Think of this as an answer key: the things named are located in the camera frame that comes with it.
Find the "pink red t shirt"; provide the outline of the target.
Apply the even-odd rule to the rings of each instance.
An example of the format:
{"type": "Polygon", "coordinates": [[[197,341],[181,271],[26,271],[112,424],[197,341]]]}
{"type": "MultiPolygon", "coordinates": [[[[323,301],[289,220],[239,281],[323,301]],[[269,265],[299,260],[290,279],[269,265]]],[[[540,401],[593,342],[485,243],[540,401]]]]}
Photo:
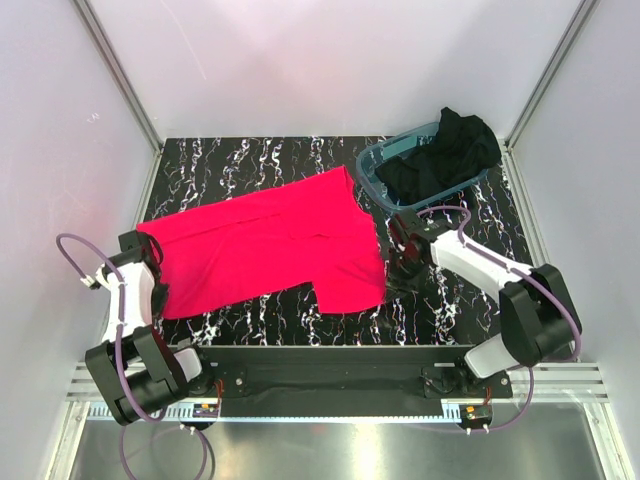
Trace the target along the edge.
{"type": "Polygon", "coordinates": [[[182,319],[312,285],[322,314],[381,305],[375,222],[345,167],[140,223],[163,254],[163,315],[182,319]]]}

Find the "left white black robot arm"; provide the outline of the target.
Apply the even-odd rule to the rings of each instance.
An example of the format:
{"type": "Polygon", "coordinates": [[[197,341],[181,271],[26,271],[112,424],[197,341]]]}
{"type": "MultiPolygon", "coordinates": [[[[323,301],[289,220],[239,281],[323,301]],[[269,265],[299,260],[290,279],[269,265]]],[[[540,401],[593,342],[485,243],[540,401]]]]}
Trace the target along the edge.
{"type": "Polygon", "coordinates": [[[120,235],[119,245],[121,252],[97,271],[98,284],[111,294],[109,321],[102,342],[85,353],[85,364],[111,415],[126,426],[189,392],[208,394],[216,372],[192,345],[171,351],[154,328],[169,298],[157,240],[134,230],[120,235]]]}

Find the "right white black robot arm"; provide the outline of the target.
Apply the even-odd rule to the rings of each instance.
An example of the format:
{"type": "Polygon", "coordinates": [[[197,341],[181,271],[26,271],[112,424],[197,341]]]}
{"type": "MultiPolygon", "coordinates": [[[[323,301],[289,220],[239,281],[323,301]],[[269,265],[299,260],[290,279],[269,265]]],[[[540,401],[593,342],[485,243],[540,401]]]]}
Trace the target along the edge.
{"type": "Polygon", "coordinates": [[[500,256],[468,237],[460,227],[427,224],[411,211],[389,225],[388,287],[405,291],[430,267],[449,270],[488,294],[499,306],[500,331],[472,347],[452,366],[428,367],[427,392],[445,398],[484,396],[491,380],[516,367],[534,367],[548,356],[578,346],[582,326],[561,272],[500,256]]]}

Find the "teal transparent plastic bin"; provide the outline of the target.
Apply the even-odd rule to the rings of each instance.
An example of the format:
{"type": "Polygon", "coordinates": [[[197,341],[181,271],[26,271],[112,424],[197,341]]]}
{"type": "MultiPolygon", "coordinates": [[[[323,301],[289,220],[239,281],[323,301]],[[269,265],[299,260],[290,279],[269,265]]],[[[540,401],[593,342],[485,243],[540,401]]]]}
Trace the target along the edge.
{"type": "Polygon", "coordinates": [[[479,183],[488,175],[489,170],[484,169],[476,176],[462,183],[412,204],[402,203],[392,194],[375,173],[375,170],[393,157],[400,156],[406,158],[416,148],[430,143],[435,138],[438,129],[438,122],[428,123],[385,141],[372,144],[358,154],[355,165],[356,180],[377,206],[391,214],[400,212],[406,208],[420,211],[438,202],[449,199],[464,189],[479,183]]]}

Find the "black t shirt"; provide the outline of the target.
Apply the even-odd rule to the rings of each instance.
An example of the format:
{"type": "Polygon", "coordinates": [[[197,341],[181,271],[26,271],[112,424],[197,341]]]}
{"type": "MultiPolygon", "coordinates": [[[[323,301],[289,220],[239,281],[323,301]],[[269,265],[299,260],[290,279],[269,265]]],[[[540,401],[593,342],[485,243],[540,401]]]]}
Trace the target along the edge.
{"type": "Polygon", "coordinates": [[[472,179],[500,159],[498,141],[480,117],[445,107],[433,140],[385,161],[375,174],[396,200],[411,205],[472,179]]]}

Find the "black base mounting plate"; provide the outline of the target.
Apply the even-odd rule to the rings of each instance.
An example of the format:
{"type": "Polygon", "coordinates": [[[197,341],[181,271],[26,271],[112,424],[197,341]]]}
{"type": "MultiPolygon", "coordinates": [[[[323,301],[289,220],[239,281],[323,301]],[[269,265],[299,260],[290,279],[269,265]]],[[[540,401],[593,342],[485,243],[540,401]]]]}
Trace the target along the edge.
{"type": "Polygon", "coordinates": [[[512,398],[506,372],[486,395],[441,398],[426,391],[422,373],[441,370],[465,346],[202,346],[203,363],[222,382],[222,404],[336,405],[339,412],[417,412],[427,402],[481,403],[512,398]]]}

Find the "aluminium front rail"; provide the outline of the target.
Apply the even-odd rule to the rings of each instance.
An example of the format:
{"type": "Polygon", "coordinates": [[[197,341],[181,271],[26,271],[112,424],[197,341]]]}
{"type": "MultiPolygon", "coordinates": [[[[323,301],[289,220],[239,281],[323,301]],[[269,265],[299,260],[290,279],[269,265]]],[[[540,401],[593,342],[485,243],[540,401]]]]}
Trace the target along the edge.
{"type": "MultiPolygon", "coordinates": [[[[608,392],[595,363],[542,363],[533,368],[535,402],[606,403],[608,392]]],[[[101,401],[84,362],[76,365],[65,401],[101,401]]]]}

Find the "left aluminium frame post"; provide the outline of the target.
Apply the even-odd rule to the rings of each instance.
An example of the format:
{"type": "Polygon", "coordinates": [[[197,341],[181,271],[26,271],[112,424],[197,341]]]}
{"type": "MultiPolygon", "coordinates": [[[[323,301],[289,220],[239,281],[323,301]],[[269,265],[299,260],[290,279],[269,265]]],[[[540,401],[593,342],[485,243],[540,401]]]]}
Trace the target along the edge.
{"type": "Polygon", "coordinates": [[[155,153],[160,152],[164,141],[160,138],[149,115],[146,113],[91,2],[87,0],[72,0],[71,4],[89,34],[91,41],[129,108],[130,113],[133,115],[145,140],[155,153]]]}

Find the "aluminium frame post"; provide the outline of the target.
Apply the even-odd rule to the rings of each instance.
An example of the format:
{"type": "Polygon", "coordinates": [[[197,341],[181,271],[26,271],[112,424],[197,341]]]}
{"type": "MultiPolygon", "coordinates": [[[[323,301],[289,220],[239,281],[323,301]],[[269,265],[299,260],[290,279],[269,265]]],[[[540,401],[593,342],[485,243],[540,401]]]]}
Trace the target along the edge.
{"type": "Polygon", "coordinates": [[[507,150],[512,150],[521,138],[525,128],[534,116],[546,92],[552,85],[599,4],[600,2],[598,0],[581,0],[578,3],[522,111],[517,117],[513,128],[504,139],[507,150]]]}
{"type": "Polygon", "coordinates": [[[89,34],[91,41],[129,108],[130,113],[133,115],[145,140],[155,153],[160,152],[164,141],[160,138],[149,115],[146,113],[91,2],[87,0],[72,0],[71,4],[89,34]]]}

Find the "right aluminium frame post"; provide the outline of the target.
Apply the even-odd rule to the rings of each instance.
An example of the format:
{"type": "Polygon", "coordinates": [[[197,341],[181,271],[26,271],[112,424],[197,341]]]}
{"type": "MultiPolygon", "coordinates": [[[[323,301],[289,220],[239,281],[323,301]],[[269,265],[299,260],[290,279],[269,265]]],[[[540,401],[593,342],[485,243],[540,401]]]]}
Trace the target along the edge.
{"type": "Polygon", "coordinates": [[[507,150],[512,150],[521,138],[525,128],[534,116],[546,92],[552,85],[599,4],[600,2],[598,0],[581,0],[578,3],[522,111],[517,117],[513,128],[504,139],[507,150]]]}

